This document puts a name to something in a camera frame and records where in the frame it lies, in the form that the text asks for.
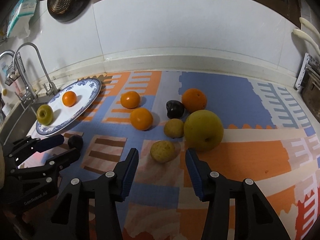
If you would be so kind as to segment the small yellow pear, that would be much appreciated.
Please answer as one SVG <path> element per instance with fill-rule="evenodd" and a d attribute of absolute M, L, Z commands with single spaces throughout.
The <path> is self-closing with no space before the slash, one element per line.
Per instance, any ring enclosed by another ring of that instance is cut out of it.
<path fill-rule="evenodd" d="M 164 134 L 172 139 L 183 137 L 184 122 L 180 119 L 170 119 L 164 125 Z"/>
<path fill-rule="evenodd" d="M 176 158 L 176 149 L 172 142 L 161 140 L 154 142 L 150 149 L 152 159 L 158 163 L 167 163 Z"/>

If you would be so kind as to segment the stainless steel sink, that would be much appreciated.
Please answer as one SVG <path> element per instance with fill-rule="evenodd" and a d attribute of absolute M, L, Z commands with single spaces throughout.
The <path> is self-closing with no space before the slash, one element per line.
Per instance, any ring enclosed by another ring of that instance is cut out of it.
<path fill-rule="evenodd" d="M 1 126 L 1 145 L 24 138 L 36 121 L 36 111 L 47 103 L 52 97 L 42 96 L 34 102 L 19 102 L 11 113 L 5 118 Z"/>

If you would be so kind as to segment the green apple on plate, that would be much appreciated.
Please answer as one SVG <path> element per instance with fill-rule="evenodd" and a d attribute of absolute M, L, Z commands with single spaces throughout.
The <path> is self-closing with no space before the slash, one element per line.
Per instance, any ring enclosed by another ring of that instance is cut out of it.
<path fill-rule="evenodd" d="M 48 126 L 53 120 L 54 112 L 49 105 L 41 105 L 36 112 L 36 117 L 40 124 Z"/>

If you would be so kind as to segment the orange mandarin on plate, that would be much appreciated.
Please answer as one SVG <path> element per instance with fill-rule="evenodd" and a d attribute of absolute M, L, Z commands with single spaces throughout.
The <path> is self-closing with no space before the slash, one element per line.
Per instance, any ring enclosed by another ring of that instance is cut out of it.
<path fill-rule="evenodd" d="M 71 90 L 65 92 L 62 96 L 62 103 L 66 107 L 72 107 L 76 103 L 76 100 L 77 100 L 77 95 Z"/>

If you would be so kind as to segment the tall chrome faucet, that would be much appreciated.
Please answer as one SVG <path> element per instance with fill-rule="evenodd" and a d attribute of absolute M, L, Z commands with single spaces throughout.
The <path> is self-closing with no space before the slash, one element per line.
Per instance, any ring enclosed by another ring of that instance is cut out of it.
<path fill-rule="evenodd" d="M 36 55 L 38 58 L 38 63 L 34 63 L 32 60 L 35 59 L 35 57 L 27 58 L 27 68 L 30 68 L 31 71 L 33 72 L 33 75 L 38 78 L 38 74 L 36 72 L 36 67 L 41 67 L 41 72 L 45 75 L 47 81 L 43 83 L 43 87 L 46 90 L 46 96 L 51 96 L 51 95 L 56 95 L 58 93 L 58 89 L 56 85 L 53 83 L 53 81 L 50 79 L 50 76 L 43 64 L 42 57 L 40 55 L 38 47 L 32 43 L 32 42 L 26 42 L 20 45 L 16 51 L 14 52 L 13 59 L 12 59 L 12 66 L 18 71 L 20 78 L 23 82 L 24 85 L 24 90 L 25 92 L 23 95 L 18 95 L 20 98 L 21 102 L 26 102 L 27 100 L 35 100 L 38 98 L 35 89 L 31 85 L 31 82 L 29 81 L 29 78 L 27 76 L 27 73 L 25 73 L 25 66 L 23 64 L 23 60 L 19 59 L 20 55 L 20 50 L 25 47 L 25 46 L 31 46 L 35 49 Z"/>

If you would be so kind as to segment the colourful patterned table mat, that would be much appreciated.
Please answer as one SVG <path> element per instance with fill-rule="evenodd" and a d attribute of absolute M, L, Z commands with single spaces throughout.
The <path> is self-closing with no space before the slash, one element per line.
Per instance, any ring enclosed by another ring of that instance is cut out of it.
<path fill-rule="evenodd" d="M 112 170 L 131 148 L 140 153 L 129 197 L 117 204 L 125 239 L 200 239 L 207 203 L 199 201 L 185 166 L 184 139 L 174 141 L 178 156 L 164 165 L 150 157 L 164 140 L 166 103 L 189 88 L 207 97 L 225 129 L 220 145 L 199 158 L 226 178 L 251 178 L 275 209 L 289 236 L 304 239 L 319 217 L 319 133 L 300 103 L 284 86 L 243 77 L 193 72 L 123 72 L 100 77 L 93 105 L 64 133 L 78 134 L 84 148 L 79 161 L 61 173 L 60 189 L 73 178 L 91 180 Z M 137 108 L 148 109 L 146 131 L 130 122 L 134 109 L 121 95 L 140 95 Z"/>

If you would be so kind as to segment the orange mandarin front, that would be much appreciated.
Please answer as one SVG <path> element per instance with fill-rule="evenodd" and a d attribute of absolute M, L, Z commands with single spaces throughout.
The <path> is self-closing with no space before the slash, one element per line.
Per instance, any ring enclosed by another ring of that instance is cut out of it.
<path fill-rule="evenodd" d="M 148 130 L 153 124 L 153 116 L 146 108 L 137 108 L 130 114 L 131 125 L 140 131 Z"/>

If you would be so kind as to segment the large yellow-green pear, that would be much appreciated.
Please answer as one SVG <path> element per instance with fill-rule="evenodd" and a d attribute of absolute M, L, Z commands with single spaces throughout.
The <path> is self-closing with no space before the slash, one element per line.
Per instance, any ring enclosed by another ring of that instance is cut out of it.
<path fill-rule="evenodd" d="M 223 139 L 220 118 L 209 110 L 191 113 L 184 123 L 184 138 L 188 147 L 206 152 L 216 148 Z"/>

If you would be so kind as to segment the orange mandarin back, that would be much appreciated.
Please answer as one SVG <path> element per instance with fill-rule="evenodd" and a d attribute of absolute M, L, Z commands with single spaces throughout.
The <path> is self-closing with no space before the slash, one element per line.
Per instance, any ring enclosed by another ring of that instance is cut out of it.
<path fill-rule="evenodd" d="M 120 103 L 127 109 L 137 108 L 140 104 L 140 95 L 135 91 L 128 91 L 121 95 Z"/>

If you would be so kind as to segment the teal white package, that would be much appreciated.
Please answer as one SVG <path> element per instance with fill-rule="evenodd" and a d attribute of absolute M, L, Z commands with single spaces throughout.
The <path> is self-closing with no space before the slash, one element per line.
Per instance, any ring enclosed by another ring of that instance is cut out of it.
<path fill-rule="evenodd" d="M 35 13 L 37 0 L 19 0 L 9 16 L 7 38 L 30 35 L 29 21 Z"/>

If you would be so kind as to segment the large orange at back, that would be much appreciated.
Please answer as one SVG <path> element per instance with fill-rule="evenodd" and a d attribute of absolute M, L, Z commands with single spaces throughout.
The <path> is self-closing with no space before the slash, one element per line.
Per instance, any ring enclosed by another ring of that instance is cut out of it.
<path fill-rule="evenodd" d="M 203 110 L 207 105 L 206 95 L 197 88 L 189 88 L 182 95 L 182 104 L 189 113 Z"/>

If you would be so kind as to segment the dark purple plum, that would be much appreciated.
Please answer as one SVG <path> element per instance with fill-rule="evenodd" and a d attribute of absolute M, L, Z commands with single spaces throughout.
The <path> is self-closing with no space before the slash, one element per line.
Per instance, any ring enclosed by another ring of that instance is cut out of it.
<path fill-rule="evenodd" d="M 184 105 L 177 100 L 169 100 L 166 103 L 166 109 L 169 119 L 181 119 L 185 112 Z"/>

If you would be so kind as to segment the white metal rack bracket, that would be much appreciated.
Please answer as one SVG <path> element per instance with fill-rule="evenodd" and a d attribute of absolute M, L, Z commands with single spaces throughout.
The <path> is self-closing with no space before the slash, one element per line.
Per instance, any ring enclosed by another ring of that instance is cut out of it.
<path fill-rule="evenodd" d="M 304 55 L 303 63 L 295 83 L 295 89 L 299 92 L 302 91 L 309 79 L 306 73 L 307 67 L 310 67 L 319 73 L 319 62 L 316 61 L 309 53 L 305 53 Z"/>

